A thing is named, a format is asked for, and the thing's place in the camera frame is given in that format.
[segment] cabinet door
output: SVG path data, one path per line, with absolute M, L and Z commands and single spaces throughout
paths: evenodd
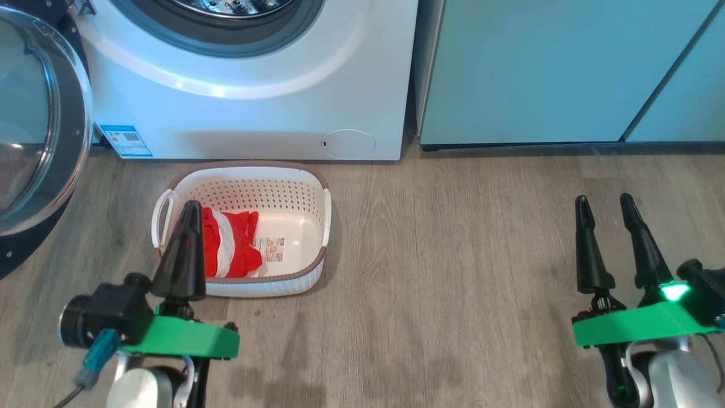
M 456 0 L 422 144 L 616 141 L 716 0 Z
M 721 9 L 628 142 L 725 141 L 725 12 Z

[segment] white plastic basket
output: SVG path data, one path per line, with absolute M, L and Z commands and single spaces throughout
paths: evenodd
M 181 174 L 154 207 L 151 239 L 159 255 L 188 200 L 218 211 L 257 211 L 256 237 L 285 239 L 282 262 L 265 262 L 244 278 L 207 278 L 208 295 L 293 295 L 309 290 L 320 279 L 332 202 L 327 182 L 313 169 L 295 163 L 231 161 L 208 163 Z

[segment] white stripe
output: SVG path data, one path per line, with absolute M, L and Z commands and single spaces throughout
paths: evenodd
M 212 215 L 219 224 L 219 251 L 217 252 L 217 274 L 215 277 L 226 277 L 231 267 L 231 260 L 234 258 L 234 233 L 231 230 L 229 219 L 219 211 L 212 209 Z

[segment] wooden floor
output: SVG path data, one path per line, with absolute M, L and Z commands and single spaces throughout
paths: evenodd
M 0 405 L 50 407 L 73 389 L 83 352 L 60 344 L 59 313 L 100 282 L 154 272 L 152 207 L 189 166 L 90 159 L 57 228 L 0 281 Z M 725 266 L 725 155 L 411 147 L 395 164 L 312 166 L 333 197 L 326 270 L 304 295 L 195 306 L 204 321 L 236 322 L 242 338 L 240 358 L 212 366 L 209 408 L 609 407 L 599 355 L 575 347 L 569 320 L 589 302 L 575 283 L 580 194 L 630 306 L 640 294 L 622 192 L 671 269 L 688 258 Z M 69 407 L 104 407 L 111 379 L 107 367 Z

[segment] washing machine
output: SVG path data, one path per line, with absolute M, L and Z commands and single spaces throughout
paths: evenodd
M 75 1 L 122 158 L 400 157 L 418 0 Z

